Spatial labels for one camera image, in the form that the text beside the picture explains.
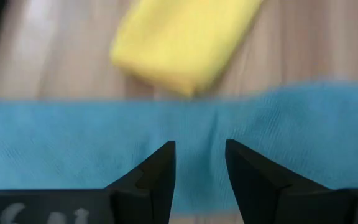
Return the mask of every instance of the wooden floor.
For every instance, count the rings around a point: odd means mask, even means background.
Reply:
[[[12,0],[0,29],[0,98],[169,98],[108,57],[130,0]],[[200,97],[305,80],[358,80],[358,1],[265,0],[222,79]],[[173,223],[240,223],[239,215]]]

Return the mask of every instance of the blue cloth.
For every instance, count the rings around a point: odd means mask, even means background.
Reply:
[[[358,187],[358,85],[233,101],[0,101],[0,189],[104,187],[175,140],[173,212],[233,209],[226,139],[328,187]]]

